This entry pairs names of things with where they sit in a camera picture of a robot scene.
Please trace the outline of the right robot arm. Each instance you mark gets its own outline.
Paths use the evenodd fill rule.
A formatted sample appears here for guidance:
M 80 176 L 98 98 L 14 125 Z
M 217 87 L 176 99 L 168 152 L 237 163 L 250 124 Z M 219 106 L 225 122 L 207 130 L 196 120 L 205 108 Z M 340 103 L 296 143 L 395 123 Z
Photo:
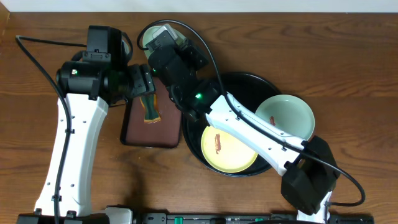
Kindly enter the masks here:
M 198 79 L 197 71 L 213 59 L 168 24 L 145 31 L 141 44 L 149 65 L 184 115 L 205 118 L 264 158 L 282 177 L 281 193 L 298 210 L 299 221 L 328 221 L 329 199 L 340 175 L 323 139 L 306 141 L 282 131 L 245 108 L 221 79 Z

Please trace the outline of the light green plate top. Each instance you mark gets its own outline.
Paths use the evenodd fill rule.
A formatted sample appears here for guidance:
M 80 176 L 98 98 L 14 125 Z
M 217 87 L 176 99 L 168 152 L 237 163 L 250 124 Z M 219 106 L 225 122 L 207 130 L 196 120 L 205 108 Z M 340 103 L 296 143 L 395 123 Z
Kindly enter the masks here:
M 143 35 L 142 38 L 142 46 L 145 48 L 144 53 L 146 55 L 146 58 L 149 59 L 150 55 L 153 54 L 156 50 L 159 50 L 161 47 L 176 47 L 184 43 L 186 40 L 186 37 L 176 29 L 175 32 L 178 35 L 177 40 L 173 40 L 169 35 L 165 35 L 165 33 L 162 33 L 161 36 L 158 36 L 156 38 L 152 37 L 152 34 L 159 28 L 160 26 L 152 26 L 148 28 Z

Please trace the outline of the green orange sponge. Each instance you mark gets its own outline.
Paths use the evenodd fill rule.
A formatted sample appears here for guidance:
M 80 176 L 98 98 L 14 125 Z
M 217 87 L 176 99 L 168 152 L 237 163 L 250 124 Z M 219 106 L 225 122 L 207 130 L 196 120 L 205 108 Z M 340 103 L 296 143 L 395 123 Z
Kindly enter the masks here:
M 140 102 L 144 109 L 145 123 L 156 123 L 161 120 L 156 94 L 143 95 L 140 97 Z

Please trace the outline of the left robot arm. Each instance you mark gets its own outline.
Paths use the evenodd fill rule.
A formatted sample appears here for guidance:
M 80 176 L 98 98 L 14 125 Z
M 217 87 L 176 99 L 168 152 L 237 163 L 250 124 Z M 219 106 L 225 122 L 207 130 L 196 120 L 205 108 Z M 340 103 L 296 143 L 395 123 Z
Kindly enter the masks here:
M 90 26 L 87 42 L 50 79 L 58 125 L 49 171 L 34 211 L 20 214 L 18 223 L 132 223 L 130 208 L 91 207 L 96 146 L 109 106 L 155 92 L 149 67 L 129 63 L 132 53 L 125 32 Z

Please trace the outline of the light green plate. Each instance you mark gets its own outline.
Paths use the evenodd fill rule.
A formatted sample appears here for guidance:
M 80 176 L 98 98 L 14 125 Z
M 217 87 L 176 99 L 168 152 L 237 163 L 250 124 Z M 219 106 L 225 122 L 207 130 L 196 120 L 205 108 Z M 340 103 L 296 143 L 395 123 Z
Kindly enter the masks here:
M 276 128 L 309 140 L 315 129 L 312 109 L 293 95 L 276 95 L 263 101 L 255 114 Z
M 178 35 L 177 40 L 173 40 L 169 35 L 165 35 L 165 33 L 162 33 L 161 36 L 158 36 L 156 38 L 152 37 L 152 34 L 159 28 L 160 26 L 152 26 L 148 28 L 143 35 L 142 38 L 142 46 L 145 48 L 144 53 L 146 55 L 146 58 L 149 59 L 150 55 L 153 54 L 156 50 L 159 50 L 161 47 L 176 47 L 184 43 L 186 40 L 186 37 L 176 29 L 175 32 Z

